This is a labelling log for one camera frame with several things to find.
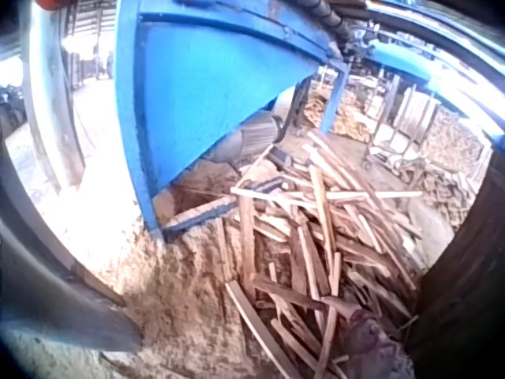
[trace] concrete floor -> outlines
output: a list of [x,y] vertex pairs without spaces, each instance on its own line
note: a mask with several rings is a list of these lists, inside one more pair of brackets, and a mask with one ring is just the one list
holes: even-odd
[[[54,193],[32,154],[28,126],[22,126],[7,139],[9,154],[30,198],[77,259],[92,272],[98,272],[100,279],[113,283],[110,285],[116,291],[141,293],[124,287],[123,282],[128,282],[131,276],[139,276],[139,281],[142,281],[143,266],[114,265],[120,260],[128,264],[131,250],[145,250],[145,247],[131,245],[131,241],[137,238],[131,225],[141,223],[141,218],[122,153],[113,83],[109,80],[90,81],[75,92],[74,99],[76,128],[87,164],[78,194],[58,197]],[[306,139],[299,135],[305,132],[291,130],[282,147],[294,155],[300,154]],[[335,149],[348,156],[350,164],[361,170],[365,146],[344,137],[331,138]],[[405,187],[398,178],[379,166],[373,166],[363,174],[377,190],[402,190]],[[410,214],[424,231],[423,247],[428,263],[432,264],[454,234],[442,217],[422,200],[412,201]],[[153,320],[157,320],[157,307],[150,304],[144,312],[151,312]],[[99,362],[97,353],[93,351],[41,342],[17,334],[9,341],[27,370],[37,373],[37,377],[120,377]],[[162,351],[162,355],[170,355],[170,352]]]

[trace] dirt ground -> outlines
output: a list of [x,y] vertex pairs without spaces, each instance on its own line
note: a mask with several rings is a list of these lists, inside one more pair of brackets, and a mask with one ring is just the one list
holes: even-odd
[[[114,121],[108,122],[107,127],[100,126],[99,133],[92,133],[100,139],[94,143],[95,151],[87,155],[79,191],[53,199],[50,205],[41,201],[39,208],[69,250],[125,297],[125,312],[141,327],[144,347],[137,354],[105,353],[114,362],[111,365],[97,351],[8,333],[14,354],[29,373],[41,378],[275,377],[273,365],[224,291],[213,222],[194,227],[167,245],[153,241],[135,201],[118,127]],[[281,148],[305,158],[301,146],[307,142],[306,131],[291,130]],[[334,148],[360,168],[365,146],[345,137],[331,137]],[[382,167],[373,166],[366,175],[377,190],[405,188]],[[227,165],[202,161],[178,185],[226,193],[237,179]],[[178,188],[174,198],[181,211],[214,197]],[[432,264],[454,233],[422,200],[412,200],[409,210],[423,230],[426,261]],[[239,236],[239,230],[226,223],[228,244],[237,253]],[[268,251],[268,245],[258,245]],[[275,259],[282,259],[282,254]]]

